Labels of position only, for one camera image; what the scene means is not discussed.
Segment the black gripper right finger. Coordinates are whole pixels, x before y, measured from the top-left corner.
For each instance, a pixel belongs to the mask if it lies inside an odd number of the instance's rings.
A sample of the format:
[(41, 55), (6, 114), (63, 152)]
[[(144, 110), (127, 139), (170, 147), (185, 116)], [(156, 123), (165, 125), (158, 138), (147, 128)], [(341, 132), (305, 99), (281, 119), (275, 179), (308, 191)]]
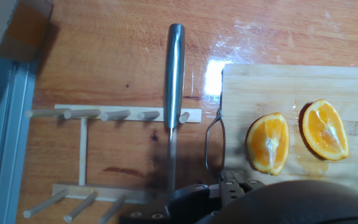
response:
[(264, 186), (261, 181), (248, 179), (243, 170), (224, 170), (221, 172), (221, 181), (219, 183), (221, 203), (222, 205), (229, 205), (247, 192)]

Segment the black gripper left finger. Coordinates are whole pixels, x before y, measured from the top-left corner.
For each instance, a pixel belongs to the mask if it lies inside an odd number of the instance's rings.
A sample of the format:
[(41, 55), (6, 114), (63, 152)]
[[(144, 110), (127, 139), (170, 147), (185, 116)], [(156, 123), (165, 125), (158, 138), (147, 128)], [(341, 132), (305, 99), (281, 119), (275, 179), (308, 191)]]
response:
[(207, 185), (189, 185), (122, 213), (119, 223), (197, 223), (221, 209), (220, 196), (210, 193)]

